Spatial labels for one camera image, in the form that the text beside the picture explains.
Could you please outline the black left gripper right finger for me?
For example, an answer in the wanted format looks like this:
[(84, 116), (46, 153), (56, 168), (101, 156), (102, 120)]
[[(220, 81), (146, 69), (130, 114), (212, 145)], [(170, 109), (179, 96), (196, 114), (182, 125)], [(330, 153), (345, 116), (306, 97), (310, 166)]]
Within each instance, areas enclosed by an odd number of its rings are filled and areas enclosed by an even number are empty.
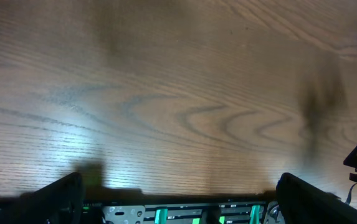
[(357, 224), (357, 209), (288, 172), (276, 197), (286, 224)]

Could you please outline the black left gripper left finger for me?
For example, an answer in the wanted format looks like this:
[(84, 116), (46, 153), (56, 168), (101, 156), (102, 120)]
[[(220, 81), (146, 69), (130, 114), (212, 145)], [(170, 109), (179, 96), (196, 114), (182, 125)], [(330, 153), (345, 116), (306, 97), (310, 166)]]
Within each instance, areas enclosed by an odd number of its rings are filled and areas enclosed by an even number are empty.
[(82, 176), (73, 172), (0, 209), (0, 223), (45, 223), (61, 209), (70, 209), (70, 223), (79, 223), (84, 200)]

